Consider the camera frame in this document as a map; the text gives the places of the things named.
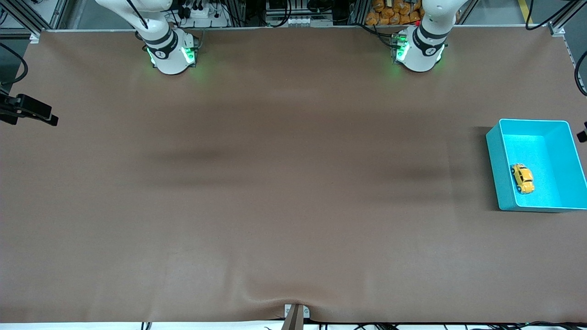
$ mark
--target electrical equipment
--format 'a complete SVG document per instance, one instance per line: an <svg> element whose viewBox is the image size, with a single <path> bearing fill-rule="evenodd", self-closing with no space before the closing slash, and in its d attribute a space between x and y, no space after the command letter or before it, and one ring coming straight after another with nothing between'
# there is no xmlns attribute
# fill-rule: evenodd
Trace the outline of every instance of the electrical equipment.
<svg viewBox="0 0 587 330"><path fill-rule="evenodd" d="M181 29L171 29L161 11L171 6L171 0L96 0L124 18L147 44L151 62L159 71L176 75L195 66L197 39Z"/></svg>
<svg viewBox="0 0 587 330"><path fill-rule="evenodd" d="M425 72L440 61L444 41L456 22L455 13L466 0L425 0L421 24L409 26L400 34L406 40L395 51L395 61L412 71Z"/></svg>
<svg viewBox="0 0 587 330"><path fill-rule="evenodd" d="M271 26L284 19L290 27L332 26L333 22L332 0L266 0L264 9L263 20Z"/></svg>

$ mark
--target black band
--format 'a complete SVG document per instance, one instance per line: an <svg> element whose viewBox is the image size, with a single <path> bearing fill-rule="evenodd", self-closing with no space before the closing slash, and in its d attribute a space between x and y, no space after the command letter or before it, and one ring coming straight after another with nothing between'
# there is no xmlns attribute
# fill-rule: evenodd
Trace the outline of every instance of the black band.
<svg viewBox="0 0 587 330"><path fill-rule="evenodd" d="M412 34L412 39L414 40L414 46L422 51L422 55L424 56L434 56L436 52L438 52L444 43L439 43L438 45L431 45L429 43L425 43L420 37L418 36L418 29L414 30L414 34Z"/></svg>
<svg viewBox="0 0 587 330"><path fill-rule="evenodd" d="M166 59L169 57L169 53L171 53L171 51L177 47L177 41L177 33L173 31L173 39L170 43L167 44L167 46L163 46L161 48L149 47L149 51L158 59Z"/></svg>
<svg viewBox="0 0 587 330"><path fill-rule="evenodd" d="M147 39L143 38L143 41L145 41L146 43L150 43L152 45L158 45L158 44L164 42L165 40L167 40L170 36L171 36L171 28L169 30L167 30L167 33L165 33L165 36L163 36L162 38L159 38L157 40L147 40Z"/></svg>
<svg viewBox="0 0 587 330"><path fill-rule="evenodd" d="M443 35L435 35L433 33L426 31L426 29L424 29L424 26L422 24L420 24L420 26L418 26L418 29L420 29L420 33L422 33L424 38L428 38L428 39L442 39L442 38L445 38L448 35L448 33L450 33L450 31L449 31Z"/></svg>

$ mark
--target brown tablecloth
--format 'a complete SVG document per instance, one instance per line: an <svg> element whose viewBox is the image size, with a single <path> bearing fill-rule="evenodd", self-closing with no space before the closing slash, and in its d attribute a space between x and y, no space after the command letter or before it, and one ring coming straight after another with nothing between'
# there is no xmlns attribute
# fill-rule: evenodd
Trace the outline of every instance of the brown tablecloth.
<svg viewBox="0 0 587 330"><path fill-rule="evenodd" d="M0 126L0 319L587 321L587 213L499 211L484 135L587 102L547 29L457 28L427 73L361 29L43 33ZM587 146L579 145L583 164Z"/></svg>

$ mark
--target metal bracket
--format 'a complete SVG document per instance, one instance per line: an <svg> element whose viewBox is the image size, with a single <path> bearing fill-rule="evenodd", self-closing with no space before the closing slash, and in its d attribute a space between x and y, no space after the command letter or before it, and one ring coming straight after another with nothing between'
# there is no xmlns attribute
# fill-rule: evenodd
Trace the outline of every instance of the metal bracket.
<svg viewBox="0 0 587 330"><path fill-rule="evenodd" d="M310 318L310 309L307 306L301 305L303 308L303 318ZM288 317L289 310L292 308L291 304L285 305L284 317Z"/></svg>
<svg viewBox="0 0 587 330"><path fill-rule="evenodd" d="M565 28L556 28L552 22L548 22L548 29L551 31L551 36L564 36Z"/></svg>
<svg viewBox="0 0 587 330"><path fill-rule="evenodd" d="M303 330L306 315L310 317L310 309L304 305L285 305L285 321L281 330Z"/></svg>
<svg viewBox="0 0 587 330"><path fill-rule="evenodd" d="M31 34L29 40L31 41L31 43L39 43L39 37L34 34Z"/></svg>

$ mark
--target black cable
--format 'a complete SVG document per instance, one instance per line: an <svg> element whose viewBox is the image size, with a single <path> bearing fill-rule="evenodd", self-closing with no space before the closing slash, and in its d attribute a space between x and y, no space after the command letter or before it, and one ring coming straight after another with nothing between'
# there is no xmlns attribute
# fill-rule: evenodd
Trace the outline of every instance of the black cable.
<svg viewBox="0 0 587 330"><path fill-rule="evenodd" d="M356 26L360 26L361 28L363 28L365 31L367 31L368 33L371 33L372 35L380 35L380 36L386 36L388 38L392 37L391 33L381 33L377 31L377 28L375 28L375 26L373 25L373 30L369 29L368 26L361 24L361 23L353 23L351 25L356 25Z"/></svg>
<svg viewBox="0 0 587 330"><path fill-rule="evenodd" d="M352 325L350 323L344 323L344 322L316 322L314 320L309 320L309 324L318 324L320 326L324 325L326 327L328 327L329 324L331 325ZM416 325L422 325L422 323L404 323L404 324L416 324ZM375 328L377 329L382 329L382 330L399 330L397 328L398 325L400 325L400 323L395 323L395 324L391 324L391 323L387 323L387 322L373 322L373 323L361 323L361 324L354 324L357 325L357 327L354 330L359 330L359 329L365 329L366 325L373 325ZM472 328L469 329L468 326L466 324L463 324L465 326L466 329L468 330L522 330L528 326L543 326L543 327L561 327L564 328L565 330L581 330L579 327L587 327L587 324L585 323L573 323L573 322L563 322L563 323L550 323L550 322L545 322L545 321L535 321L535 322L530 322L530 323L509 323L509 324L484 324L484 323L477 323L476 325L479 326L487 326L489 327L489 329L487 328Z"/></svg>
<svg viewBox="0 0 587 330"><path fill-rule="evenodd" d="M152 322L141 322L141 330L151 330Z"/></svg>
<svg viewBox="0 0 587 330"><path fill-rule="evenodd" d="M388 43L385 40L383 40L383 37L382 37L383 34L382 33L379 33L377 31L377 28L374 25L373 25L373 29L375 30L375 33L377 34L377 37L379 38L379 41L383 42L384 45L386 45L389 48L399 48L400 47L400 46L397 46L397 45L392 45L391 43Z"/></svg>
<svg viewBox="0 0 587 330"><path fill-rule="evenodd" d="M149 29L149 26L147 26L147 21L145 21L145 19L141 16L141 14L139 13L139 11L137 10L137 8L134 6L133 2L131 0L126 0L126 2L129 3L129 5L133 8L134 12L139 16L139 18L141 19L141 23L143 23L143 26L145 27L145 29Z"/></svg>
<svg viewBox="0 0 587 330"><path fill-rule="evenodd" d="M0 25L4 24L4 22L6 22L6 18L8 18L8 12L4 11L4 9L0 8L2 11L0 12L0 19L2 20L2 22L0 22Z"/></svg>
<svg viewBox="0 0 587 330"><path fill-rule="evenodd" d="M282 26L283 24L286 24L292 16L292 2L291 2L291 0L288 0L289 13L287 15L285 15L285 17L283 18L283 20L281 20L281 22L279 24L273 26L273 25L267 23L267 21L265 21L262 18L262 13L264 11L262 8L263 4L264 4L264 1L262 1L262 0L257 2L257 18L259 18L259 24L263 24L268 27L278 28L278 27ZM287 11L288 11L288 8L286 7L284 10L284 13L287 13Z"/></svg>
<svg viewBox="0 0 587 330"><path fill-rule="evenodd" d="M21 60L22 66L24 68L24 70L22 71L22 73L21 73L20 76L18 76L17 78L13 79L12 81L0 83L0 86L10 85L11 83L17 83L17 82L21 81L26 76L26 74L29 73L29 66L26 64L25 59L22 58L21 55L19 55L17 52L15 52L14 50L12 50L10 47L4 45L2 42L0 42L0 47L8 50L11 54L13 54L14 56L16 56L19 60Z"/></svg>
<svg viewBox="0 0 587 330"><path fill-rule="evenodd" d="M572 4L575 1L569 1L566 5L564 5L563 7L561 7L559 10L556 11L556 13L552 14L552 16L550 16L549 18L547 18L544 22L533 26L533 27L529 27L528 24L530 23L530 16L532 15L532 9L534 8L534 0L530 0L530 7L528 8L528 17L526 17L526 30L528 31L532 31L532 30L536 30L539 27L541 27L542 25L550 22L551 19L553 19L554 17L556 17L558 14L560 14L562 11L564 11L565 9L569 8L570 6L572 6Z"/></svg>
<svg viewBox="0 0 587 330"><path fill-rule="evenodd" d="M561 25L564 26L571 18L573 18L573 16L575 16L575 14L577 14L581 9L583 9L585 5L587 5L587 1L583 1L583 4L579 7L579 9L577 9L573 14L571 14L571 16L569 16L569 18L567 18Z"/></svg>
<svg viewBox="0 0 587 330"><path fill-rule="evenodd" d="M222 6L222 12L228 12L228 16L230 16L230 17L231 17L233 20L235 20L235 21L237 21L237 22L239 22L239 23L246 23L246 22L247 22L246 20L245 20L245 21L243 21L242 19L238 19L238 18L236 18L236 17L235 17L235 16L232 14L232 12L230 12L230 9L228 8L228 6L226 6L226 10L224 10L224 9L225 9L225 8L224 8L224 6Z"/></svg>
<svg viewBox="0 0 587 330"><path fill-rule="evenodd" d="M177 22L176 13L175 13L174 11L172 11L172 10L168 10L168 11L169 11L169 12L171 12L171 14L173 15L173 21L175 21L175 23L176 23L176 27L178 27L178 28L179 28L179 27L180 27L180 23L179 23L179 22Z"/></svg>

